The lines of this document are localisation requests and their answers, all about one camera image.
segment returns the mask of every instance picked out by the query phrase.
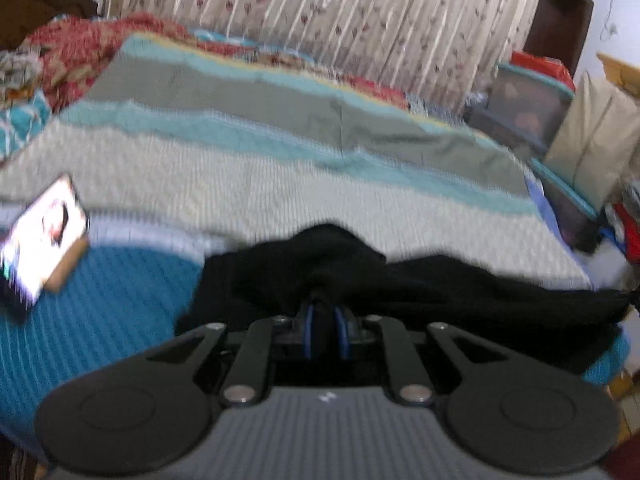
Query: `teal lid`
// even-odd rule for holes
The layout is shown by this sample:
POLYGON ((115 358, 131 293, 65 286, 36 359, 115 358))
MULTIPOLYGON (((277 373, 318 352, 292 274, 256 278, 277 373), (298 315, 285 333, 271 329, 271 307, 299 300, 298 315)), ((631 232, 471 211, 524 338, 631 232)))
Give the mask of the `teal lid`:
POLYGON ((530 79, 535 79, 536 81, 540 81, 541 83, 544 83, 546 85, 553 86, 556 90, 562 92, 571 99, 575 97, 575 93, 567 85, 559 82, 557 79, 549 77, 548 75, 534 72, 533 70, 528 70, 527 68, 515 66, 509 63, 500 63, 500 65, 498 65, 498 70, 505 70, 507 72, 522 75, 524 77, 529 77, 530 79))
POLYGON ((553 171, 551 171, 548 167, 546 167, 542 162, 537 160, 536 158, 532 158, 529 161, 531 169, 542 176, 544 179, 550 181, 554 184, 567 198, 569 198, 575 206, 580 209, 585 215, 587 215, 591 220, 595 220, 598 217, 598 212, 593 208, 591 204, 589 204, 585 199, 583 199, 573 187, 569 186, 562 178, 557 176, 553 171))

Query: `beige pillow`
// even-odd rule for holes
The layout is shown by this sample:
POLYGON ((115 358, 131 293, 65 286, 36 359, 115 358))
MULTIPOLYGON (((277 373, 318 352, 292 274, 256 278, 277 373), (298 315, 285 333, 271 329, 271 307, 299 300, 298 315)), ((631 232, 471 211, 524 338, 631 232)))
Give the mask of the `beige pillow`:
POLYGON ((600 210, 640 141, 640 107, 606 79, 585 74, 544 164, 600 210))

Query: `black round pad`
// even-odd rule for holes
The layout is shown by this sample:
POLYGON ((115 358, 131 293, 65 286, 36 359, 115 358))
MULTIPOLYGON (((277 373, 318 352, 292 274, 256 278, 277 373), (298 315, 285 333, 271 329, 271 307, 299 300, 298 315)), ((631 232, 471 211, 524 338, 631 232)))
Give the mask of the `black round pad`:
POLYGON ((525 475, 567 474, 601 459, 618 436, 614 403, 578 377, 523 371, 510 362, 484 365, 451 394, 446 417, 459 443, 525 475))
POLYGON ((47 455, 73 472, 124 476, 155 470, 193 449, 211 422, 205 394, 175 376, 171 383, 146 379, 80 379, 54 390, 36 415, 47 455))

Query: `phone screen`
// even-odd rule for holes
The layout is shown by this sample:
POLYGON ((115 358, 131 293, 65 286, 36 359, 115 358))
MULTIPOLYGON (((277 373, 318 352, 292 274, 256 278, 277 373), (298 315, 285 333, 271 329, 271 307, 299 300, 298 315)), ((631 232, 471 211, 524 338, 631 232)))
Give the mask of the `phone screen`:
POLYGON ((69 248, 87 231, 88 217, 69 175, 63 175, 17 219, 0 251, 8 308, 26 313, 69 248))

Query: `floral curtain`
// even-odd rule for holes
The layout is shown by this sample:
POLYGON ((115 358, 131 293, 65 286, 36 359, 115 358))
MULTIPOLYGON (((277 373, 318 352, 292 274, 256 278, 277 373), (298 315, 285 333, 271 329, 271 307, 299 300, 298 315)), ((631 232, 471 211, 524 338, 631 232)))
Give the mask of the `floral curtain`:
POLYGON ((496 62, 524 45, 538 0, 105 0, 320 63, 459 111, 496 62))

